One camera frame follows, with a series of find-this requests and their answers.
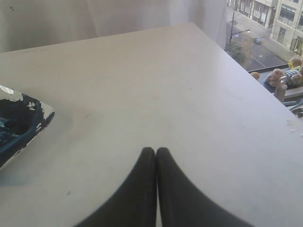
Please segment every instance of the plush toy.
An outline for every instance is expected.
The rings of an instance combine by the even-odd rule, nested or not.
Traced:
[[[251,73],[252,77],[258,80],[260,78],[260,74],[258,72],[252,72]]]
[[[296,68],[302,65],[302,59],[298,57],[292,57],[288,62],[288,66],[290,69]]]
[[[299,85],[302,83],[302,75],[298,70],[289,70],[286,72],[283,72],[280,69],[275,69],[272,71],[265,79],[265,81],[273,86],[277,86],[277,82],[279,79],[283,76],[286,76],[286,85]]]

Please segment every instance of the apartment building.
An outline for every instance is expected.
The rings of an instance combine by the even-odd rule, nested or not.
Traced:
[[[303,0],[279,0],[271,38],[302,56]]]
[[[227,5],[266,28],[273,26],[278,0],[227,0]]]

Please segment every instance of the street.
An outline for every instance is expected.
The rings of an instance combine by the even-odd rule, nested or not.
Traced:
[[[226,43],[229,42],[230,34],[231,34],[232,24],[231,22],[227,22],[226,24]],[[240,32],[235,26],[233,26],[232,33]],[[239,37],[233,37],[232,39],[238,40],[243,43],[249,40],[248,45],[250,45],[250,53],[247,56],[247,62],[244,68],[247,71],[257,70],[262,68],[274,67],[278,65],[286,64],[284,60],[276,56],[266,47],[256,44],[253,42],[253,38],[244,33],[238,34]]]

